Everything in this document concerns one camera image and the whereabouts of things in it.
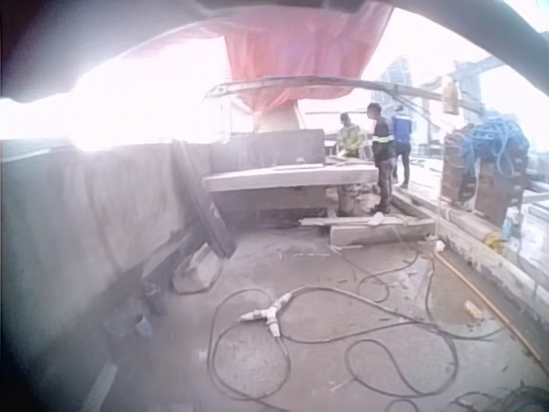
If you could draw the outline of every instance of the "blue shirt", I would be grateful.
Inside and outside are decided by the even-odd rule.
[[[410,143],[412,119],[406,114],[396,114],[391,118],[393,136],[397,142]]]

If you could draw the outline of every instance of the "concrete block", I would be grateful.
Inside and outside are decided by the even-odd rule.
[[[400,222],[391,226],[332,226],[330,244],[333,246],[349,245],[379,245],[396,243],[401,240],[422,240],[428,234],[435,232],[433,219],[411,221],[408,224]]]

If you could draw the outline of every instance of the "concrete wall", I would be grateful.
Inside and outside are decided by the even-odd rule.
[[[3,333],[19,356],[40,354],[110,285],[195,230],[177,182],[169,144],[3,163]]]

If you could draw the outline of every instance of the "white pipe connector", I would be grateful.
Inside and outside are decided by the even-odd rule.
[[[274,337],[281,337],[281,328],[278,325],[276,314],[292,298],[292,294],[283,294],[275,300],[268,309],[256,309],[255,311],[245,313],[240,317],[240,322],[249,322],[251,320],[266,319],[266,324]]]

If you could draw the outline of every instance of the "dark pants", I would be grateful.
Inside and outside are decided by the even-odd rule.
[[[393,193],[393,170],[395,168],[395,158],[380,161],[376,164],[379,170],[379,191],[381,200],[379,201],[378,209],[387,209],[391,205],[391,195]]]
[[[398,156],[402,156],[402,165],[404,166],[404,185],[410,183],[410,152],[412,151],[412,146],[409,142],[396,142],[395,143],[395,169],[393,169],[393,179],[398,179],[398,174],[396,172],[396,163]]]

